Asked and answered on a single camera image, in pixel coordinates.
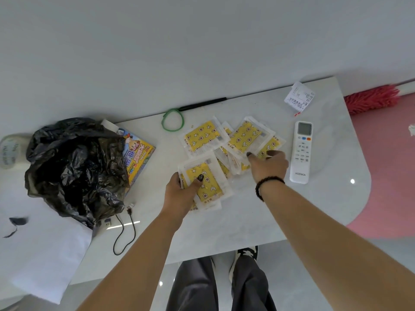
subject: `gray pants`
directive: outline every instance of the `gray pants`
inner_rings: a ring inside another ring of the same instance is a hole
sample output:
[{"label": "gray pants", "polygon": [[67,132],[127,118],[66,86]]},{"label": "gray pants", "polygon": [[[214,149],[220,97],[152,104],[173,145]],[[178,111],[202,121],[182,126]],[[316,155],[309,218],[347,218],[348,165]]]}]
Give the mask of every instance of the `gray pants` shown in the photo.
[{"label": "gray pants", "polygon": [[[232,280],[232,311],[276,311],[265,273],[242,255]],[[210,257],[184,261],[177,271],[166,311],[218,311],[217,289]]]}]

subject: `person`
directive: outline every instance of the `person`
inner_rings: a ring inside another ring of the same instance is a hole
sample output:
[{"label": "person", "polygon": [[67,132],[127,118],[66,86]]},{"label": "person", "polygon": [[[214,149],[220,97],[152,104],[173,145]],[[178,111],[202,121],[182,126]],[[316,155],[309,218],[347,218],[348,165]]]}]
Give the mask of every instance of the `person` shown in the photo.
[{"label": "person", "polygon": [[[294,251],[335,311],[415,310],[415,275],[386,253],[323,213],[276,177],[285,177],[283,152],[266,160],[248,153],[259,193]],[[166,186],[160,214],[102,280],[78,311],[150,310],[174,233],[201,183],[186,189],[175,173]],[[276,310],[257,247],[236,252],[231,268],[232,311]],[[214,265],[209,257],[179,267],[167,311],[217,311]]]}]

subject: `tiled floor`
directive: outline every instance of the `tiled floor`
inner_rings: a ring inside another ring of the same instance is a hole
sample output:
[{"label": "tiled floor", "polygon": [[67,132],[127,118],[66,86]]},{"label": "tiled floor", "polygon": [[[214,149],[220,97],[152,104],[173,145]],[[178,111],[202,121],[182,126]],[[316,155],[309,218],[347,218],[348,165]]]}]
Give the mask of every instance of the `tiled floor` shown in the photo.
[{"label": "tiled floor", "polygon": [[[397,261],[415,272],[415,238],[372,240]],[[234,253],[226,252],[213,257],[218,287],[219,310],[230,311],[231,286],[228,278]],[[269,290],[278,311],[330,311],[331,307],[321,294],[288,241],[259,246],[258,265],[266,273]],[[163,285],[157,288],[151,311],[164,311],[178,263],[166,265],[161,274]],[[59,306],[46,301],[25,297],[19,311],[75,311],[99,281],[70,286]]]}]

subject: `garbage bag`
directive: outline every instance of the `garbage bag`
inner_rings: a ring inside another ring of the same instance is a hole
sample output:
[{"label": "garbage bag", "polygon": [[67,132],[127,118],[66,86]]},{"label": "garbage bag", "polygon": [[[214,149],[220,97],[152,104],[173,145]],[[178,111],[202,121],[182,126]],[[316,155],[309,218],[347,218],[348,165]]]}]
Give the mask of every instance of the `garbage bag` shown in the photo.
[{"label": "garbage bag", "polygon": [[25,187],[61,216],[89,228],[122,212],[129,187],[125,139],[90,118],[71,118],[36,131],[26,151]]}]

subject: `green ring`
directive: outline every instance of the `green ring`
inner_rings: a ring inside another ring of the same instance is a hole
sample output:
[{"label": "green ring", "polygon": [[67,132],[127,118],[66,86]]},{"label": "green ring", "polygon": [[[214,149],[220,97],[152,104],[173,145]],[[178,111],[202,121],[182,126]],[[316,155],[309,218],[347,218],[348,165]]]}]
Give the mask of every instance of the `green ring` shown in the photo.
[{"label": "green ring", "polygon": [[[178,128],[178,129],[176,129],[176,130],[169,130],[169,129],[167,129],[165,126],[164,126],[164,120],[167,118],[167,116],[170,114],[170,113],[172,113],[172,112],[177,112],[180,116],[181,116],[181,118],[182,118],[182,125]],[[184,126],[184,117],[183,117],[183,115],[181,114],[181,112],[177,109],[177,108],[173,108],[173,109],[170,109],[170,110],[168,110],[164,115],[163,115],[163,119],[161,120],[161,126],[163,127],[163,129],[164,130],[166,130],[166,131],[169,131],[169,132],[176,132],[176,131],[178,131],[178,130],[180,130],[183,126]]]}]

